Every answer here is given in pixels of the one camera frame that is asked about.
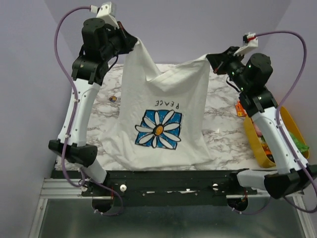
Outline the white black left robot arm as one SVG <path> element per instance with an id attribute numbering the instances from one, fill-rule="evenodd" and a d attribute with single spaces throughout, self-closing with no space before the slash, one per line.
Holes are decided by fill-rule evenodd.
<path id="1" fill-rule="evenodd" d="M 49 149 L 75 164 L 93 179 L 93 191 L 99 196 L 109 192 L 106 171 L 97 161 L 98 149 L 87 144 L 87 128 L 95 98 L 110 69 L 108 62 L 133 50 L 137 38 L 113 17 L 85 20 L 82 28 L 83 45 L 72 64 L 71 98 L 66 118 L 57 139 L 49 141 Z"/>

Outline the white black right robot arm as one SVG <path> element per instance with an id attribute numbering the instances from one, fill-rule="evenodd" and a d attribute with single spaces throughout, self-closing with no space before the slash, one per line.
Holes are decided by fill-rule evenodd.
<path id="1" fill-rule="evenodd" d="M 279 199 L 306 188 L 317 177 L 316 165 L 297 149 L 286 128 L 280 107 L 265 84 L 273 69 L 270 58 L 262 53 L 251 55 L 246 64 L 235 55 L 238 47 L 219 54 L 208 54 L 207 60 L 217 75 L 228 75 L 239 87 L 239 100 L 248 117 L 258 126 L 272 152 L 275 172 L 243 170 L 228 181 L 228 189 L 239 194 L 246 187 L 267 191 Z"/>

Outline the white t-shirt with flower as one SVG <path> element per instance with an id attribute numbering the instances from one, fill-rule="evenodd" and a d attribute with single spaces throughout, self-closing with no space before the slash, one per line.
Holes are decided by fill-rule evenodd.
<path id="1" fill-rule="evenodd" d="M 125 58 L 118 119 L 101 136 L 106 155 L 130 170 L 209 162 L 202 133 L 209 75 L 205 56 L 161 72 L 138 41 Z"/>

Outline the round blue orange brooch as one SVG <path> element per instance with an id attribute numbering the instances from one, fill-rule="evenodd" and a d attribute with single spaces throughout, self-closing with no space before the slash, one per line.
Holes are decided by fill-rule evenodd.
<path id="1" fill-rule="evenodd" d="M 115 102 L 115 101 L 117 101 L 117 97 L 116 97 L 116 96 L 111 96 L 111 97 L 109 98 L 109 100 L 110 100 L 111 102 Z"/>

